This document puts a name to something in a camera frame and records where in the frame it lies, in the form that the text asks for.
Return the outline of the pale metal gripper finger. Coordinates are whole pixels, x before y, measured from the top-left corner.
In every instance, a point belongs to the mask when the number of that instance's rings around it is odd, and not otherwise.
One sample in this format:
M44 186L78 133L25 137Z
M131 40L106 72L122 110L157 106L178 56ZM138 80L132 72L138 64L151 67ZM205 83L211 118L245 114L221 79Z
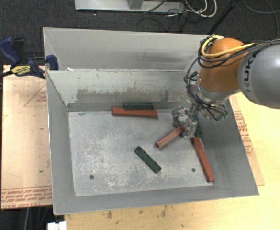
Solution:
M186 138L192 138L196 136L198 121L195 119L187 118L185 120L185 130L183 132L183 136Z
M179 106L171 111L172 123L174 127L180 127L186 123L188 109L183 106Z

